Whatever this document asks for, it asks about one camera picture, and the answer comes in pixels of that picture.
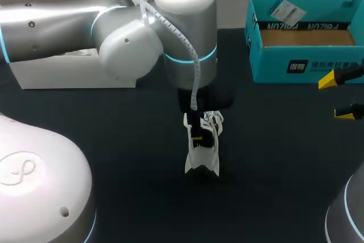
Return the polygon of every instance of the robotic arm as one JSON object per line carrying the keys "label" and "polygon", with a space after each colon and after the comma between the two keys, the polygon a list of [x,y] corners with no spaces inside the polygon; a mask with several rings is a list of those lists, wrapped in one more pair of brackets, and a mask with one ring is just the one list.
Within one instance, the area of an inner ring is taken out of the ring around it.
{"label": "robotic arm", "polygon": [[[216,0],[70,0],[0,7],[0,63],[96,48],[115,79],[143,77],[164,55],[178,90],[189,154],[218,175],[219,110],[214,87]],[[95,243],[89,165],[70,140],[0,114],[0,242]]]}

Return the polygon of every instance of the blue led ring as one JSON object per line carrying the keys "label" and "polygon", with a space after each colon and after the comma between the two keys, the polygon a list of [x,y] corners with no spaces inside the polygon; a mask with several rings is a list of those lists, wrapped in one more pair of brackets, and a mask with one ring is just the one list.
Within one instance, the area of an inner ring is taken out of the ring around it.
{"label": "blue led ring", "polygon": [[[216,52],[216,49],[217,49],[217,45],[215,46],[215,48],[212,50],[211,53],[209,53],[208,55],[206,55],[203,58],[200,58],[199,61],[202,62],[202,61],[204,61],[206,59],[209,59]],[[164,55],[173,62],[177,62],[177,63],[180,63],[180,64],[193,64],[193,60],[179,60],[179,59],[175,59],[173,57],[170,57],[170,55],[168,55],[168,54],[164,54]]]}
{"label": "blue led ring", "polygon": [[4,55],[4,59],[9,64],[10,60],[9,60],[9,56],[7,55],[4,36],[2,35],[1,26],[0,26],[0,46],[1,46],[2,54]]}

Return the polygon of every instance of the cardboard box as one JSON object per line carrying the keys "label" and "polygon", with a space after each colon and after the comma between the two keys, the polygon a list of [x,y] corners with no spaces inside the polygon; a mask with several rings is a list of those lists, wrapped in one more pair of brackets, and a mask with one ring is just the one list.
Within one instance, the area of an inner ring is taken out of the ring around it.
{"label": "cardboard box", "polygon": [[[284,1],[305,12],[291,26],[274,17]],[[245,37],[256,83],[318,83],[335,68],[362,64],[364,1],[250,0]]]}

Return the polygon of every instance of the black table surface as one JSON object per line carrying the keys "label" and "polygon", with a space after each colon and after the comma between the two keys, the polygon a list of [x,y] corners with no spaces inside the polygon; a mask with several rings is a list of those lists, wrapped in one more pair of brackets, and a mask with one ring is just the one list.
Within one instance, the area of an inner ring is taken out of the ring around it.
{"label": "black table surface", "polygon": [[184,174],[187,131],[163,62],[136,89],[21,90],[0,69],[0,111],[60,133],[93,172],[100,242],[324,243],[326,210],[364,161],[364,125],[333,117],[364,87],[254,84],[243,29],[219,30],[220,177]]}

